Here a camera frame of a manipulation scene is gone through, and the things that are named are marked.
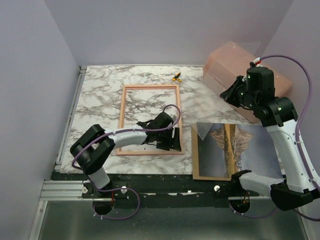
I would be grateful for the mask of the landscape photo print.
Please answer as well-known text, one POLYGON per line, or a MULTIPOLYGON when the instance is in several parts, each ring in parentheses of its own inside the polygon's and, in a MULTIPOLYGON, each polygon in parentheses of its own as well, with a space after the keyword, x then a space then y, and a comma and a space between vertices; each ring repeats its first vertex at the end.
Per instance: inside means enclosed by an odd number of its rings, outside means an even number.
POLYGON ((232 124, 225 129, 229 131, 236 172, 251 170, 270 177, 282 178, 285 170, 276 147, 267 130, 261 125, 232 124))

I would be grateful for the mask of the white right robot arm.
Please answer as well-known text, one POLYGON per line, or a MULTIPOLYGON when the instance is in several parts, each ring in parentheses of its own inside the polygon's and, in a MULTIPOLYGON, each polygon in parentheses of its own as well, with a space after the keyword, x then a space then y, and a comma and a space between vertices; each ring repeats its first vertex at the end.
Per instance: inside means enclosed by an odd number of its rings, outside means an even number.
POLYGON ((253 112, 270 134, 285 171, 285 178, 239 171, 231 176, 230 191, 236 196, 254 191, 269 197, 282 211, 294 210, 318 199, 320 176, 304 145, 293 102, 275 95, 274 72, 264 66, 251 66, 246 75, 239 75, 220 97, 234 107, 253 112))

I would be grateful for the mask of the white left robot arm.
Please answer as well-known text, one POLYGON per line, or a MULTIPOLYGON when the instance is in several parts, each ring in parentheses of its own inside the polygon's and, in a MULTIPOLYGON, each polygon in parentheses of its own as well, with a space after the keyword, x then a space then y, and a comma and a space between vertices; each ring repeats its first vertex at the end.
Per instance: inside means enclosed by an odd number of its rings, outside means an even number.
POLYGON ((104 163, 113 150, 131 145, 149 145, 156 142, 160 150, 182 150, 179 119, 162 111, 154 119, 139 121, 130 128, 105 130, 99 124, 92 125, 70 148, 73 164, 94 184, 93 191, 101 198, 111 191, 111 180, 104 170, 104 163))

